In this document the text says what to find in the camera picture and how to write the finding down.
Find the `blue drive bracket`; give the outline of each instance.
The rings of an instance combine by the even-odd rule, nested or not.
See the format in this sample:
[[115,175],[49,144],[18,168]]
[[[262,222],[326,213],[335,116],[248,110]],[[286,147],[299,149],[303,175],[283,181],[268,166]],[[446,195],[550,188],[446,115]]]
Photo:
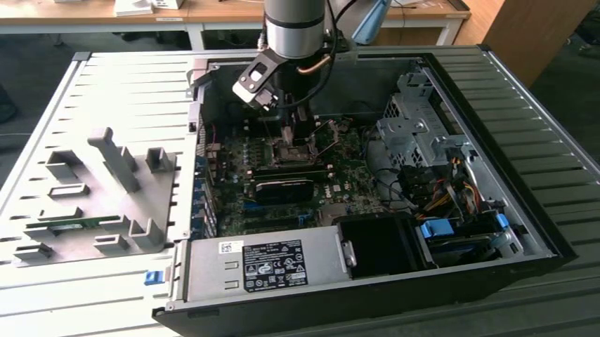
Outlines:
[[442,235],[453,235],[454,230],[447,219],[427,220],[421,225],[422,236],[429,239]]
[[377,37],[378,29],[382,27],[385,14],[390,8],[391,0],[375,0],[371,10],[366,14],[353,34],[353,40],[358,44],[370,44]]

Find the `gray plastic part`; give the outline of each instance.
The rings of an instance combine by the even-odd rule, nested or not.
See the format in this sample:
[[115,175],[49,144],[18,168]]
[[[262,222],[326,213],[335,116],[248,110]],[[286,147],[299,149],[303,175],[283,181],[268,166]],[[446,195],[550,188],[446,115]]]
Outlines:
[[100,235],[93,240],[96,241],[95,248],[104,254],[123,253],[129,248],[129,244],[120,234]]
[[135,158],[129,153],[129,150],[127,146],[117,146],[116,147],[119,152],[121,153],[121,157],[124,161],[127,162],[127,166],[129,167],[129,170],[135,172],[137,170],[137,164],[135,164]]
[[77,51],[73,55],[72,61],[88,61],[92,57],[91,51]]
[[97,224],[107,232],[113,232],[125,230],[131,226],[131,220],[123,215],[119,220],[100,221]]
[[38,221],[51,221],[51,220],[65,220],[80,218],[83,215],[83,211],[76,206],[65,206],[56,207],[49,210],[42,209],[38,212],[37,220]]
[[51,229],[51,227],[26,228],[26,229],[24,229],[22,234],[25,234],[32,239],[44,239],[44,238],[56,236],[56,233]]
[[105,165],[111,173],[115,175],[127,193],[132,193],[140,189],[140,184],[131,171],[129,164],[121,156],[121,151],[112,142],[112,129],[93,129],[91,136],[87,138],[89,145],[97,148],[105,160]]
[[18,246],[12,254],[21,260],[36,260],[40,258],[48,258],[52,255],[52,248],[44,245],[41,242],[32,242],[25,246]]
[[145,229],[141,228],[135,220],[131,221],[129,237],[141,249],[152,248],[164,241],[164,234],[152,219],[148,219]]
[[83,197],[89,194],[85,184],[60,185],[49,188],[48,197],[61,199],[68,197]]
[[161,147],[152,147],[145,153],[145,163],[148,164],[149,172],[171,172],[173,165],[168,160],[167,152]]
[[76,154],[69,151],[52,151],[45,160],[45,168],[56,179],[77,179],[72,166],[81,164]]

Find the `white sticker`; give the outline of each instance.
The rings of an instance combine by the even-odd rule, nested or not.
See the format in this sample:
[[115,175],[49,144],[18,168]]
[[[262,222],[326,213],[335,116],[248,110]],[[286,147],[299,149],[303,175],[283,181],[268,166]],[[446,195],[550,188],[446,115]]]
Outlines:
[[156,21],[183,21],[183,18],[156,18]]
[[218,243],[218,253],[240,253],[243,247],[243,241],[224,241]]

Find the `blue tab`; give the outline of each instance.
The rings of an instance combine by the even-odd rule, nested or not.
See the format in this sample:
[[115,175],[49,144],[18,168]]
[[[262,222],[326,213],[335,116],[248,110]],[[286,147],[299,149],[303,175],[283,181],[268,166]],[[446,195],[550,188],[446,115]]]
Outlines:
[[510,223],[508,222],[506,216],[505,216],[502,213],[495,214],[495,219],[498,220],[500,226],[502,226],[502,228],[506,228],[508,225],[510,224]]
[[145,281],[143,284],[145,286],[152,286],[153,284],[164,283],[164,272],[159,270],[145,272]]
[[422,236],[427,239],[430,237],[438,237],[442,235],[453,235],[450,221],[447,219],[427,220],[421,225]]

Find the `barcode sticker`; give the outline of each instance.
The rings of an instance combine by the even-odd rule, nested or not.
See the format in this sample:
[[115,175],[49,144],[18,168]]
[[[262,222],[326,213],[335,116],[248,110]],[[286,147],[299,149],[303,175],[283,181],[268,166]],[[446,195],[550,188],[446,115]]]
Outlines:
[[218,253],[240,253],[243,247],[243,241],[223,241],[218,243]]

